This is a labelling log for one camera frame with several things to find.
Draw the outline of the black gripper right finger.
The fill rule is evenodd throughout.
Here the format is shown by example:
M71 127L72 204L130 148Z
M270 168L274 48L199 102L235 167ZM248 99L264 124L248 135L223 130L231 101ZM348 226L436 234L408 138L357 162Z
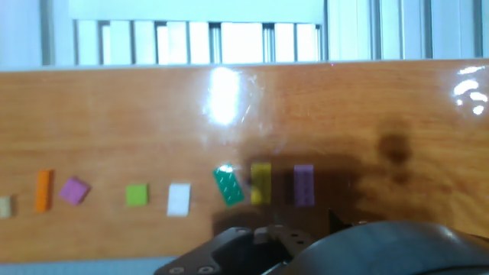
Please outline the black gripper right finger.
M334 234L357 226L355 223L342 221L331 209L328 210L329 233Z

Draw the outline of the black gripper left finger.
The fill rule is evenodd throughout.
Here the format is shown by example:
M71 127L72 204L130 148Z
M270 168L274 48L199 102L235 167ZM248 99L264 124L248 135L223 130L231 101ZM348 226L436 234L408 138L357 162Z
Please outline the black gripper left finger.
M230 228L158 268L155 275L281 274L314 242L310 235L282 225L251 230Z

